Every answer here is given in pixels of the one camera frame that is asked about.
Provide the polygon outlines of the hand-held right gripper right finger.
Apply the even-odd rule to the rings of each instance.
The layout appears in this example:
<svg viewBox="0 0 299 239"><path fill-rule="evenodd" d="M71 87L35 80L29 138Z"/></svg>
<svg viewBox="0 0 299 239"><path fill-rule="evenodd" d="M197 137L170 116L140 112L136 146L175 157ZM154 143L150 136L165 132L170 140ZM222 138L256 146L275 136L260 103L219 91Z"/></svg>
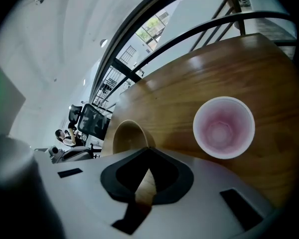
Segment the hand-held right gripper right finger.
<svg viewBox="0 0 299 239"><path fill-rule="evenodd" d="M154 206L148 216L149 239L256 239L277 211L235 173L203 159L164 153L188 165L190 190L176 203Z"/></svg>

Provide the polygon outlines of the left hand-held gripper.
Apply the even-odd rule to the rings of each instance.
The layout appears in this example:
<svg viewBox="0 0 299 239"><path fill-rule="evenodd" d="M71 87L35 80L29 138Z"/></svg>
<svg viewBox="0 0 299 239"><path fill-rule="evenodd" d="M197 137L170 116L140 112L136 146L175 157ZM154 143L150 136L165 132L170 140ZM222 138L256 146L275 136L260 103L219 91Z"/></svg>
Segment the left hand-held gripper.
<svg viewBox="0 0 299 239"><path fill-rule="evenodd" d="M63 149L53 145L47 148L36 148L34 151L44 153L45 156L49 157L53 164L58 163L60 158L62 162L73 162L94 158L92 150L87 147L74 147L65 152Z"/></svg>

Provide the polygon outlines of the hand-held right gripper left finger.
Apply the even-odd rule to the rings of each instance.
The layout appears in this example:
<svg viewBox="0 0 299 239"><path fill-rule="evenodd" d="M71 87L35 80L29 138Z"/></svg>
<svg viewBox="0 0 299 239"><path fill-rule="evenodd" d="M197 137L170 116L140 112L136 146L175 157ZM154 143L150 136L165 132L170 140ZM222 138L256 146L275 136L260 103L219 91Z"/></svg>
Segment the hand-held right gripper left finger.
<svg viewBox="0 0 299 239"><path fill-rule="evenodd" d="M36 152L44 189L69 239L149 239L147 231L128 235L112 227L123 218L127 203L112 199L101 184L101 173L136 150L97 159L53 164L47 153Z"/></svg>

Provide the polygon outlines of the beige plastic bowl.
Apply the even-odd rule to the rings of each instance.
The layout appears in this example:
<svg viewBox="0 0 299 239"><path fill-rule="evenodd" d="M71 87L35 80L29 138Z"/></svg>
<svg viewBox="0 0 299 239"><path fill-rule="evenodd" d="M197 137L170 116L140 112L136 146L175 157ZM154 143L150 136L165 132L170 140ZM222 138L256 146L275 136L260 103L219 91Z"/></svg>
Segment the beige plastic bowl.
<svg viewBox="0 0 299 239"><path fill-rule="evenodd" d="M145 128L129 119L119 124L113 139L113 154L145 147L156 147L153 136Z"/></svg>

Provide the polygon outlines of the red cup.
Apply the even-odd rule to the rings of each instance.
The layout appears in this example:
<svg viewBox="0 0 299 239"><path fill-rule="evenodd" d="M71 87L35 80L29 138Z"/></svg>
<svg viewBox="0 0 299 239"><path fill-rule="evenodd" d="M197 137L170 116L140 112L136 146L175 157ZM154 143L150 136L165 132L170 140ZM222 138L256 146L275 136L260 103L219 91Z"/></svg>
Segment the red cup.
<svg viewBox="0 0 299 239"><path fill-rule="evenodd" d="M255 135L251 110L234 97L216 97L206 101L196 112L193 134L208 155L232 159L243 154Z"/></svg>

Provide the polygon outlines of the black mesh office chair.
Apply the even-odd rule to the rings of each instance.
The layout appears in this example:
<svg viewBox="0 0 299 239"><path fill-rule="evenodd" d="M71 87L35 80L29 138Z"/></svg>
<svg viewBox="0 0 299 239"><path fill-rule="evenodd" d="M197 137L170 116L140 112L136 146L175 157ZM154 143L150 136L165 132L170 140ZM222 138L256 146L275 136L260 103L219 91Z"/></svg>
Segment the black mesh office chair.
<svg viewBox="0 0 299 239"><path fill-rule="evenodd" d="M69 108L69 125L73 125L85 135L91 135L104 140L110 123L110 119L101 114L93 105L71 105Z"/></svg>

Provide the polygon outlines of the window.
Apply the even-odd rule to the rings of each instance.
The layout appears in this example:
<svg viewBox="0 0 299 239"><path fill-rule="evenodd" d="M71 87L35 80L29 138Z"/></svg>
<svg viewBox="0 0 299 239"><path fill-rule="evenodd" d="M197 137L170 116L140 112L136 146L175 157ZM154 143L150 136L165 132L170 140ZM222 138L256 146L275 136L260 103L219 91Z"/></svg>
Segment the window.
<svg viewBox="0 0 299 239"><path fill-rule="evenodd" d="M135 34L149 47L150 51L155 50L169 19L170 14L165 9L162 9L150 17L135 32Z"/></svg>

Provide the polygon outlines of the black metal stair railing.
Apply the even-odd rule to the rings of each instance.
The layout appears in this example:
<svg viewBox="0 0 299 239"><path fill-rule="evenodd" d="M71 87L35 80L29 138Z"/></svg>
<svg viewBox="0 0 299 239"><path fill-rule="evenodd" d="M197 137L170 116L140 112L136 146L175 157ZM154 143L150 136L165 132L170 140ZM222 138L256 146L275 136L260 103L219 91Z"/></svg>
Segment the black metal stair railing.
<svg viewBox="0 0 299 239"><path fill-rule="evenodd" d="M103 111L111 108L141 78L231 37L259 32L290 46L298 31L282 14L287 10L278 0L144 0L106 49L88 101Z"/></svg>

